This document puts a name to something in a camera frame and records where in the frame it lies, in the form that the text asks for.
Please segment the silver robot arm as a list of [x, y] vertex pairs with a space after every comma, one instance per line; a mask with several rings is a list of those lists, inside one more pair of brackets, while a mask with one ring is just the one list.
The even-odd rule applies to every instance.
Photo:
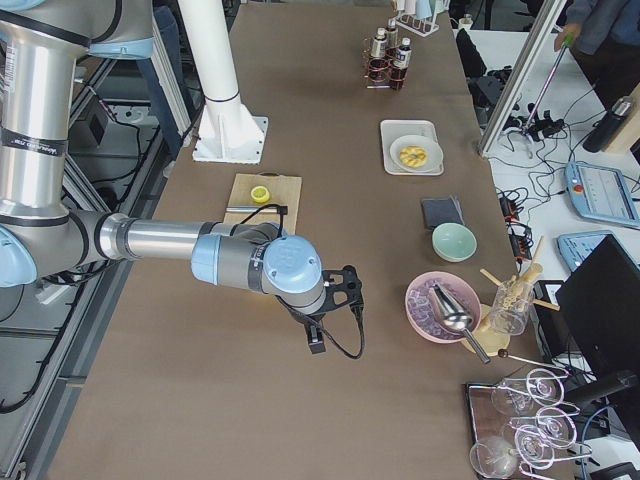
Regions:
[[1, 283], [5, 287], [102, 260], [185, 259], [204, 282], [269, 294], [320, 353], [323, 317], [343, 304], [363, 316], [353, 267], [326, 270], [314, 246], [281, 223], [165, 222], [70, 211], [62, 203], [77, 60], [148, 58], [148, 1], [5, 1], [1, 37]]

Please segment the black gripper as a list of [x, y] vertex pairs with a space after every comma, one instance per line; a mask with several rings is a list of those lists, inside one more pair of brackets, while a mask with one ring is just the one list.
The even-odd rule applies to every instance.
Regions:
[[[344, 266], [341, 270], [323, 270], [325, 300], [319, 309], [319, 317], [348, 306], [357, 320], [362, 319], [362, 282], [354, 266]], [[304, 325], [307, 344], [312, 354], [324, 352], [324, 338], [321, 330], [310, 323]]]

